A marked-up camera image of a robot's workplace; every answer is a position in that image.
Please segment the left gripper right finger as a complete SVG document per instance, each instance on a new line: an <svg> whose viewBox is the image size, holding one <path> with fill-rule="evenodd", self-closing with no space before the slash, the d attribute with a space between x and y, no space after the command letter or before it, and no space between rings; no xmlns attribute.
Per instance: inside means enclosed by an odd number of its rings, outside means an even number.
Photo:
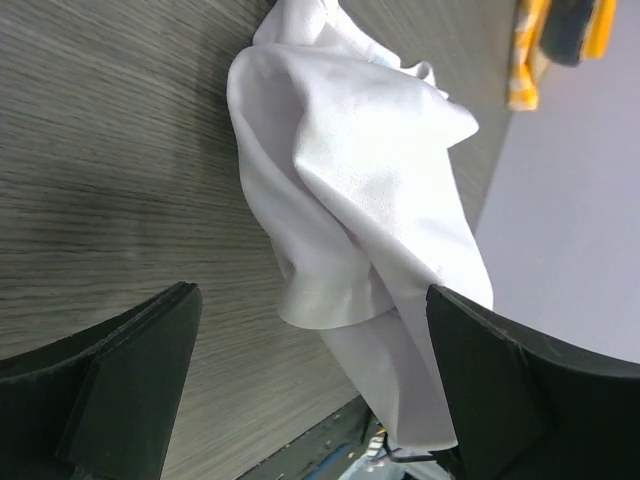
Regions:
<svg viewBox="0 0 640 480"><path fill-rule="evenodd" d="M639 366L566 343L440 286L426 317L457 438L455 479L636 479Z"/></svg>

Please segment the white t-shirt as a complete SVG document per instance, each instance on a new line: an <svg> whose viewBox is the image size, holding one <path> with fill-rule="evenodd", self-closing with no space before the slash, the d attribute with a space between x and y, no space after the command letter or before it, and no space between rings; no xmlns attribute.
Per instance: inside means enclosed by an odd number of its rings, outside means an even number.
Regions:
<svg viewBox="0 0 640 480"><path fill-rule="evenodd" d="M426 295L493 304L448 155L476 120L336 1L277 2L231 64L227 103L281 318L319 333L399 446L454 447Z"/></svg>

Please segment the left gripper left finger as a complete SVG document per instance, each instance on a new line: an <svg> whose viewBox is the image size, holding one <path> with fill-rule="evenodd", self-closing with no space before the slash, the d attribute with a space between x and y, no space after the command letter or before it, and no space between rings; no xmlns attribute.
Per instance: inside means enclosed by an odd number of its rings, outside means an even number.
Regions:
<svg viewBox="0 0 640 480"><path fill-rule="evenodd" d="M198 286L179 282L2 360L2 478L160 478L202 305Z"/></svg>

